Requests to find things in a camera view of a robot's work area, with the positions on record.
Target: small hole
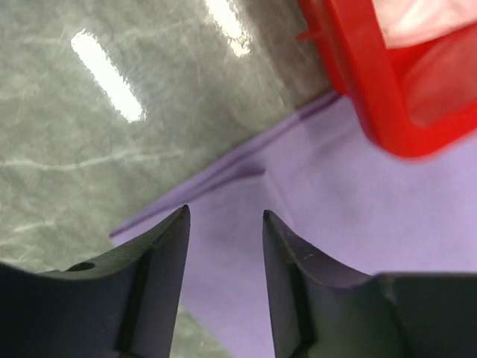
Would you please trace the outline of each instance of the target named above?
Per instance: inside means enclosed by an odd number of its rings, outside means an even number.
[[[76,265],[67,269],[68,272],[86,271],[96,267],[94,263],[77,263]]]

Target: gray marble surface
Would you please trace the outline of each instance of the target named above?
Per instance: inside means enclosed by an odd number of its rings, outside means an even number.
[[[4,0],[0,260],[65,269],[329,88],[295,0]],[[172,357],[227,357],[181,307]]]

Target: red plastic container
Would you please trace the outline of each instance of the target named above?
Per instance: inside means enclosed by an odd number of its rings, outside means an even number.
[[[477,24],[387,49],[371,0],[299,0],[334,88],[400,157],[431,154],[477,128]]]

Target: purple paper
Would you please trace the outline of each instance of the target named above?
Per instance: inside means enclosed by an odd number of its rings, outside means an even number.
[[[115,245],[189,204],[181,301],[235,357],[273,358],[262,212],[363,272],[477,271],[477,141],[409,162],[371,145],[331,93],[178,186]]]

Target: red container corner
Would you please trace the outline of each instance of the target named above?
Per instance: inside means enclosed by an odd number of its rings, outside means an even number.
[[[400,157],[434,153],[477,128],[477,24],[387,49],[371,0],[299,0],[332,85],[367,136]]]

